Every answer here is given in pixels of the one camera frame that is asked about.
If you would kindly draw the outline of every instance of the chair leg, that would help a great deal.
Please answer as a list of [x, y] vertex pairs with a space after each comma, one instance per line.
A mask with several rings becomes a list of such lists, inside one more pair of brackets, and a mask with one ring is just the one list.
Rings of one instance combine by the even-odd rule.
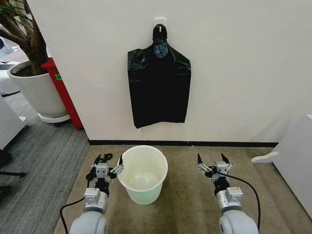
[[26, 173], [25, 172], [20, 172], [20, 173], [16, 173], [16, 172], [0, 172], [0, 175], [24, 177], [26, 175]]
[[0, 186], [0, 199], [8, 195], [11, 191], [11, 186]]
[[11, 154], [0, 149], [0, 166], [8, 164], [11, 160]]

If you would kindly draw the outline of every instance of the white furniture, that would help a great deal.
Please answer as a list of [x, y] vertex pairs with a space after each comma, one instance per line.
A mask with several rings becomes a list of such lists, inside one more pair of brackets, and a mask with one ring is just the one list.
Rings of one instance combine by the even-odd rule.
[[26, 117], [18, 117], [0, 96], [0, 149], [3, 149], [26, 124]]
[[305, 115], [271, 153], [254, 157], [252, 162], [274, 163], [312, 217], [312, 115]]
[[12, 53], [17, 50], [20, 50], [20, 46], [17, 45], [16, 43], [3, 37], [0, 37], [0, 39], [3, 41], [3, 45], [4, 45], [3, 50], [5, 50], [6, 53]]
[[0, 95], [13, 94], [19, 91], [17, 85], [9, 78], [7, 70], [19, 62], [0, 62]]

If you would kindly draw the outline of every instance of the plastic bucket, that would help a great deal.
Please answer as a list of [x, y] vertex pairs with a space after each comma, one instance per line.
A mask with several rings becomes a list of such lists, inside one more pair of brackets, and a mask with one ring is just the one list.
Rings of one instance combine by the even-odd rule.
[[155, 147], [139, 145], [122, 155], [124, 170], [118, 175], [131, 200], [148, 205], [159, 197], [168, 172], [164, 154]]

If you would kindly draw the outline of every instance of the white wall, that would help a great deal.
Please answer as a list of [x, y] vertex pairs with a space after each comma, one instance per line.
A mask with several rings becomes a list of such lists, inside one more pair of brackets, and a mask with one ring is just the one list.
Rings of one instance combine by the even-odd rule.
[[[89, 139], [279, 141], [312, 110], [309, 0], [28, 0]], [[192, 65], [186, 122], [136, 129], [127, 52], [168, 42]]]

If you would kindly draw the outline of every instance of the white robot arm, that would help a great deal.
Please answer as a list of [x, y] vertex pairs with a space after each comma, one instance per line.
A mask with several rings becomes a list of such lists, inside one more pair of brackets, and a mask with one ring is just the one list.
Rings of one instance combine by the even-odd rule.
[[70, 234], [105, 234], [107, 221], [103, 215], [106, 213], [107, 198], [109, 196], [108, 187], [112, 183], [112, 179], [120, 174], [124, 167], [122, 157], [119, 164], [110, 169], [106, 162], [98, 162], [91, 165], [90, 174], [96, 174], [95, 188], [87, 188], [84, 193], [85, 205], [84, 213], [76, 218], [70, 229]]
[[214, 166], [206, 166], [202, 163], [198, 154], [197, 168], [206, 177], [209, 177], [215, 186], [214, 194], [222, 217], [219, 226], [222, 234], [259, 234], [254, 220], [241, 211], [240, 203], [243, 192], [239, 187], [230, 187], [228, 172], [233, 167], [223, 155], [221, 162]]

